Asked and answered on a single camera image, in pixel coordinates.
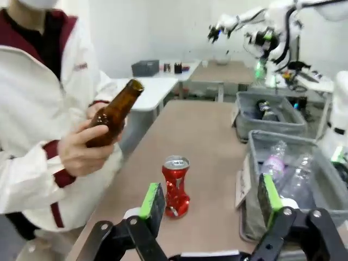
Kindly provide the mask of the black background robot gripper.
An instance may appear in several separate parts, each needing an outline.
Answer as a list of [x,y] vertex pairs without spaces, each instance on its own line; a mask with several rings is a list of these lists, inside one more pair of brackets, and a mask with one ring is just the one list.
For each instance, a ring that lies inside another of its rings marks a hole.
[[210,25],[209,30],[210,31],[208,34],[208,41],[213,44],[218,40],[219,35],[222,32],[222,25],[220,23],[217,23],[215,25]]

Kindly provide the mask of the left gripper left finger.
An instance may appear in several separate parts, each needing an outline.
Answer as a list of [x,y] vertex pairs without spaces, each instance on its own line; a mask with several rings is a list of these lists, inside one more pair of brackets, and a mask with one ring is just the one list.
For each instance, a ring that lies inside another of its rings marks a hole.
[[140,260],[168,260],[156,241],[165,210],[160,183],[151,183],[137,214],[122,219],[95,223],[83,245],[83,260],[121,260],[135,249]]

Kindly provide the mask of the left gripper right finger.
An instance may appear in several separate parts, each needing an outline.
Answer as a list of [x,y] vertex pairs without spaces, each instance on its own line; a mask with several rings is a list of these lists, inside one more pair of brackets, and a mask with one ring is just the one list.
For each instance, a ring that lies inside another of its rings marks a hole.
[[298,246],[307,260],[340,259],[340,235],[326,209],[304,213],[284,206],[272,177],[264,174],[259,177],[257,196],[266,232],[251,254],[252,260],[277,260],[286,244]]

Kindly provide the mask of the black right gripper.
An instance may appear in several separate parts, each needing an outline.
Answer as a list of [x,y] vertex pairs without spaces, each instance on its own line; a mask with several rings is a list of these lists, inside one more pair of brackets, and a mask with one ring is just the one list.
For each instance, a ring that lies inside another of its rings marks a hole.
[[334,162],[333,166],[338,171],[340,178],[345,183],[346,187],[348,187],[348,169],[347,166],[340,162]]

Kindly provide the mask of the person's right hand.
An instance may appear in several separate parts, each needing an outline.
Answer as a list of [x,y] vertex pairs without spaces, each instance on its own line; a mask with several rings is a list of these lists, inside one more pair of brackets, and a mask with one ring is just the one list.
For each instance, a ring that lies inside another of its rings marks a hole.
[[58,156],[65,170],[74,177],[89,175],[103,167],[114,151],[114,144],[122,135],[115,138],[110,145],[104,147],[86,147],[91,139],[108,132],[105,125],[89,127],[90,120],[85,120],[74,131],[68,133],[58,142]]

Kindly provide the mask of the person's left hand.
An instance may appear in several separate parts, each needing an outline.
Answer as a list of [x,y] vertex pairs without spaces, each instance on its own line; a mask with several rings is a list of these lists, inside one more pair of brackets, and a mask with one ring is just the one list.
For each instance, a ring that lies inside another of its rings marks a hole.
[[100,110],[100,104],[96,103],[90,107],[88,107],[87,112],[86,112],[86,118],[88,120],[92,120],[95,116],[95,114]]

